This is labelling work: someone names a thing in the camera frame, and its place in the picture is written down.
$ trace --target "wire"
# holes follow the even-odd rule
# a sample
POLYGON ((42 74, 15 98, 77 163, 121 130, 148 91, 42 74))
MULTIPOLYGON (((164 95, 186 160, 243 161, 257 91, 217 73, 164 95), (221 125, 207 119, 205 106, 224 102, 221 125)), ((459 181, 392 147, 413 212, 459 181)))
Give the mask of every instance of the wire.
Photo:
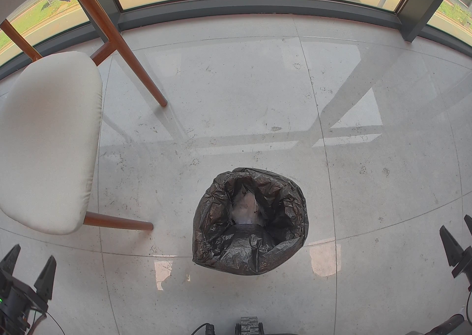
POLYGON ((195 335, 195 333, 200 330, 203 326, 206 326, 206 325, 209 325, 209 323, 203 323, 200 327, 197 328, 197 330, 195 330, 194 332, 192 332, 192 335, 195 335))
POLYGON ((52 318, 52 320, 53 320, 54 322, 56 322, 56 325, 59 326, 59 328, 60 328, 60 330, 62 331, 62 333, 63 333, 64 335, 66 335, 66 333, 64 332, 64 330, 62 329, 62 327, 60 326, 60 324, 57 322, 57 320, 54 319, 54 317, 51 315, 51 313, 47 312, 47 314, 49 314, 49 316, 52 318))
POLYGON ((467 305, 465 306, 465 316, 467 317, 467 321, 469 322, 469 325, 472 326, 471 319, 469 318, 469 300, 471 299, 471 293, 472 291, 469 292, 469 298, 467 299, 467 305))

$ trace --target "floor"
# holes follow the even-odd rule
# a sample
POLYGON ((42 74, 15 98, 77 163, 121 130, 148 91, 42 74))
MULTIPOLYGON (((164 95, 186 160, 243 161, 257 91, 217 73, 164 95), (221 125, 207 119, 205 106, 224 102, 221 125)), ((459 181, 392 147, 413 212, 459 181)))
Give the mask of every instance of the floor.
MULTIPOLYGON (((33 284, 50 255, 50 312, 71 334, 427 332, 458 312, 439 229, 465 248, 472 214, 472 59, 398 31, 251 15, 124 32, 169 100, 160 108, 119 55, 104 61, 103 122, 89 210, 153 232, 30 230, 0 211, 0 248, 33 284), (213 178, 274 171, 304 192, 304 247, 258 277, 192 263, 192 220, 213 178)), ((76 46, 91 54, 99 40, 76 46)), ((0 81, 0 105, 18 73, 0 81)), ((60 334, 47 319, 39 334, 60 334)))

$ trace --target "white chair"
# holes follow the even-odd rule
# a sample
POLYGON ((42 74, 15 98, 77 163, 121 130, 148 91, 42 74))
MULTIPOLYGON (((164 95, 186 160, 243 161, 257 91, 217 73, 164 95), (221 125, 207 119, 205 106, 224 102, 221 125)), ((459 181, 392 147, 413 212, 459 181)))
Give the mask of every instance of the white chair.
MULTIPOLYGON (((81 1, 98 6, 95 13, 108 19, 96 0, 81 1)), ((15 9, 12 6, 11 0, 0 0, 0 20, 15 9)), ((102 24, 109 28, 106 19, 102 24)), ((82 224, 152 230, 150 222, 87 212, 102 119, 97 65, 123 43, 133 55, 123 38, 116 39, 107 28, 115 39, 92 58, 81 52, 42 57, 8 21, 1 28, 33 62, 19 75, 0 110, 0 209, 48 234, 69 234, 82 224)), ((165 101, 154 88, 155 97, 165 101)))

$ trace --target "chair seat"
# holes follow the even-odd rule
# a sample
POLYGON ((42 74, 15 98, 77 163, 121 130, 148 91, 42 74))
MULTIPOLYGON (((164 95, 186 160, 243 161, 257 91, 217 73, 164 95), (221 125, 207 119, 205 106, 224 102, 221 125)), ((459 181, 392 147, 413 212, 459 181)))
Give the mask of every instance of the chair seat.
POLYGON ((81 52, 31 63, 0 110, 0 209, 43 233, 83 223, 102 116, 102 79, 81 52))

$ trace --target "black plastic bag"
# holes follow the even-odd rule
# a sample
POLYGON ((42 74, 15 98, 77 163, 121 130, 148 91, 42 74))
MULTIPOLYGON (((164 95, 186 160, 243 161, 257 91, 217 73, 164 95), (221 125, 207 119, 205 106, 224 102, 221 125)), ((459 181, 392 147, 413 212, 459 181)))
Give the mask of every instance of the black plastic bag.
POLYGON ((308 215, 302 191, 270 171, 238 167, 219 174, 193 219, 193 261, 236 275, 261 275, 280 266, 304 244, 308 215), (230 213, 240 193, 254 194, 264 226, 236 224, 230 213))

